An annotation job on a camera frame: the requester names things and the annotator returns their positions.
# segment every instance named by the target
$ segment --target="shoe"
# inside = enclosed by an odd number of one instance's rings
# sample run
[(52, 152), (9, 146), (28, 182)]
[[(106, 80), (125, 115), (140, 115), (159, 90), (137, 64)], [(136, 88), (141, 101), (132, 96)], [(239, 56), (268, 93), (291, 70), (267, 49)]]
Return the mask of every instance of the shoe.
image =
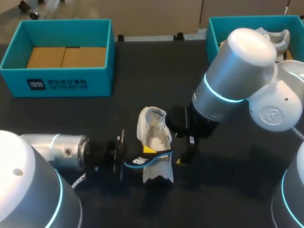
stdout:
[(270, 41), (276, 48), (276, 62), (284, 61), (284, 53), (287, 51), (290, 44), (289, 31), (285, 29), (282, 32), (267, 32), (263, 28), (258, 28), (256, 31), (270, 37)]
[[(145, 107), (138, 118), (137, 138), (142, 145), (153, 151), (171, 149), (172, 137), (165, 123), (166, 112), (157, 107)], [(162, 176), (173, 183), (171, 153), (156, 159), (151, 165), (143, 168), (142, 180), (145, 183), (149, 178)]]

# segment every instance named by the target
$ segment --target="yellow tag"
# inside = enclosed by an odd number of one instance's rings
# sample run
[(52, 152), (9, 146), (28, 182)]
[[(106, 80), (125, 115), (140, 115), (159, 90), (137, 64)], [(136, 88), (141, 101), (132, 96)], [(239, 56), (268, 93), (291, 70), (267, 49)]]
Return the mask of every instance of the yellow tag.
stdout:
[(152, 150), (151, 148), (144, 146), (143, 147), (143, 152), (144, 153), (157, 153), (156, 151)]

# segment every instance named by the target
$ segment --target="glowing blue ring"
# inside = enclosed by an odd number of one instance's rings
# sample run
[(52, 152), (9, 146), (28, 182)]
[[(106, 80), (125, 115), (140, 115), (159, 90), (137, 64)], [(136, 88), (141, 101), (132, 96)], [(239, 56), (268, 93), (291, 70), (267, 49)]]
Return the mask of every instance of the glowing blue ring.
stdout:
[(57, 176), (58, 176), (58, 178), (59, 178), (59, 183), (60, 183), (60, 196), (59, 196), (59, 201), (58, 201), (56, 210), (55, 210), (55, 212), (54, 212), (54, 214), (53, 214), (51, 220), (48, 222), (48, 224), (46, 225), (45, 228), (49, 228), (49, 227), (52, 225), (52, 223), (54, 222), (54, 220), (55, 220), (55, 218), (56, 218), (56, 216), (57, 216), (57, 214), (58, 214), (59, 208), (60, 208), (60, 206), (61, 206), (61, 202), (62, 202), (63, 186), (62, 186), (61, 178), (60, 178), (60, 176), (59, 176), (58, 173), (57, 173)]
[(242, 100), (230, 100), (230, 99), (227, 99), (227, 98), (224, 98), (223, 96), (219, 95), (217, 92), (215, 92), (211, 87), (210, 85), (208, 84), (207, 80), (206, 80), (206, 73), (204, 75), (204, 83), (206, 84), (207, 88), (210, 90), (211, 93), (213, 93), (215, 96), (217, 96), (219, 99), (222, 99), (224, 101), (227, 101), (227, 102), (231, 102), (231, 103), (238, 103), (238, 102), (242, 102), (244, 99)]
[(287, 202), (286, 202), (286, 200), (285, 200), (284, 190), (283, 190), (283, 183), (284, 183), (284, 177), (285, 177), (286, 172), (287, 172), (287, 170), (285, 171), (284, 176), (283, 176), (283, 179), (282, 179), (282, 196), (283, 196), (283, 200), (284, 200), (285, 206), (286, 206), (286, 208), (287, 208), (289, 214), (291, 215), (291, 217), (293, 217), (293, 219), (297, 222), (297, 224), (298, 224), (300, 227), (304, 228), (304, 226), (299, 222), (299, 220), (296, 219), (296, 217), (294, 216), (294, 214), (291, 212), (291, 210), (289, 209), (289, 206), (287, 205)]

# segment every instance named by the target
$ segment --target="floor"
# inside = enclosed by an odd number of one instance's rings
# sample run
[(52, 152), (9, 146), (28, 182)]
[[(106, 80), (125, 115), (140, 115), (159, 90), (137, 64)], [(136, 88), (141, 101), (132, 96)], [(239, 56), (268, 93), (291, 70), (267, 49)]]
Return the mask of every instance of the floor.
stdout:
[[(39, 5), (37, 0), (27, 0), (33, 11), (40, 14), (39, 19), (97, 19), (96, 0), (46, 0)], [(28, 14), (21, 13), (18, 8), (19, 0), (3, 0), (0, 3), (0, 44), (10, 42), (21, 20), (31, 20)], [(125, 41), (165, 41), (172, 40), (170, 36), (125, 37)], [(184, 35), (185, 39), (206, 39), (206, 29), (199, 29), (197, 34)]]

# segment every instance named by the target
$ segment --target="metal cylinder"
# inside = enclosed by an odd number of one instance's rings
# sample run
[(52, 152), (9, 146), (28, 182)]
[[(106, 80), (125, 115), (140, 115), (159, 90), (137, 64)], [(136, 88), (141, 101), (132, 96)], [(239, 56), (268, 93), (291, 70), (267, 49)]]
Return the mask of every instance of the metal cylinder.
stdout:
[(25, 140), (0, 131), (1, 228), (79, 228), (81, 203), (72, 187)]
[(304, 227), (304, 143), (286, 170), (272, 199), (276, 228)]
[(192, 97), (196, 110), (221, 121), (231, 109), (267, 85), (275, 71), (276, 49), (248, 28), (234, 30)]
[(82, 169), (88, 137), (64, 134), (24, 134), (22, 139), (34, 147), (54, 168)]

